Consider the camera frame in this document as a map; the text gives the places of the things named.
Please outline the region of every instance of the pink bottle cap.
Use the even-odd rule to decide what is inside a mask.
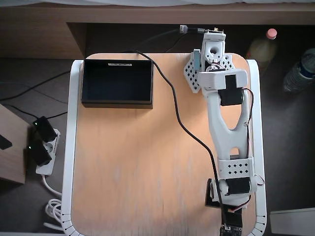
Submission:
[[[266,36],[269,39],[275,39],[277,36],[277,31],[275,29],[268,29]]]

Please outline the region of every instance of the coiled white cable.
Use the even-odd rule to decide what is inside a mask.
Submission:
[[[51,191],[54,194],[57,194],[59,196],[61,196],[62,194],[58,191],[56,191],[55,189],[53,189],[52,187],[50,187],[46,181],[45,175],[41,175],[42,179],[43,179],[43,183],[44,185],[47,187],[47,189],[49,191]],[[51,199],[48,201],[46,207],[45,207],[45,212],[46,214],[51,217],[54,218],[56,221],[58,221],[59,223],[61,223],[61,200],[59,199]],[[50,229],[54,229],[54,230],[60,230],[63,231],[63,229],[60,226],[57,225],[53,225],[50,223],[44,223],[44,226],[50,228]]]

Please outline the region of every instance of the white bedsheet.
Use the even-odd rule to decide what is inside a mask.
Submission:
[[[125,6],[178,6],[188,4],[229,4],[246,3],[280,3],[280,2],[315,2],[315,0],[0,0],[1,6],[19,6],[41,2],[70,5],[125,5]]]

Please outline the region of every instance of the black plug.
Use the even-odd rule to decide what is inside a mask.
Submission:
[[[51,161],[51,157],[41,140],[32,141],[27,150],[29,157],[32,157],[38,166],[47,165]]]
[[[33,122],[33,125],[42,140],[44,140],[46,143],[55,140],[57,137],[57,134],[46,117],[38,118]]]

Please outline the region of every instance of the black tray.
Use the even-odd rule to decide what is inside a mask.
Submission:
[[[81,101],[85,107],[153,108],[149,60],[85,59]]]

